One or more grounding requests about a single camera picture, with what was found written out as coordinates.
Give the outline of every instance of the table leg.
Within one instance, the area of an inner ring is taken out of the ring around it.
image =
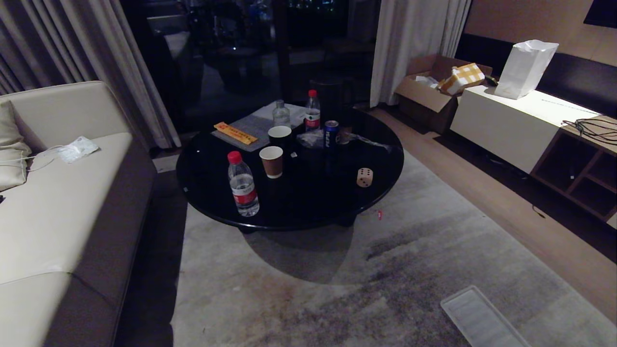
[[[355,214],[352,217],[345,217],[341,219],[337,224],[345,228],[353,227],[354,222],[355,222],[355,217],[356,217]]]

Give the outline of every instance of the soda can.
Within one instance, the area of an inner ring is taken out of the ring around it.
[[[327,150],[336,149],[336,144],[339,142],[339,122],[329,120],[324,124],[323,129],[323,147]]]

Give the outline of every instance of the brown paper cup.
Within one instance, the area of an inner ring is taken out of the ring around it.
[[[268,178],[279,178],[283,175],[283,149],[269,146],[259,151],[262,158],[263,168]]]

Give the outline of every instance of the beige leather sofa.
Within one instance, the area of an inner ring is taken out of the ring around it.
[[[34,153],[83,135],[73,164],[41,156],[0,204],[0,346],[111,346],[154,177],[102,82],[0,96]]]

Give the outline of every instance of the black cable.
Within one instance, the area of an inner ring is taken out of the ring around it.
[[[607,127],[604,125],[600,125],[596,122],[607,123],[612,125],[612,127]],[[583,135],[592,138],[595,141],[599,141],[606,144],[613,144],[617,146],[617,123],[609,122],[603,119],[577,119],[574,122],[570,122],[569,120],[562,121],[563,124],[569,125],[570,127],[575,128],[579,131],[579,137]],[[590,128],[590,125],[593,125],[596,128],[609,130],[607,132],[596,132]]]
[[[541,214],[541,213],[540,213],[540,211],[538,211],[538,210],[537,210],[536,205],[531,205],[531,209],[532,209],[535,213],[537,213],[540,217],[542,217],[542,218],[546,219],[546,217],[545,217],[543,214]]]
[[[574,174],[574,161],[576,159],[578,159],[579,157],[579,153],[580,151],[580,147],[581,147],[581,137],[582,137],[582,132],[579,134],[579,138],[578,141],[576,142],[576,145],[574,147],[574,155],[570,156],[570,180],[574,180],[576,178],[575,174]]]

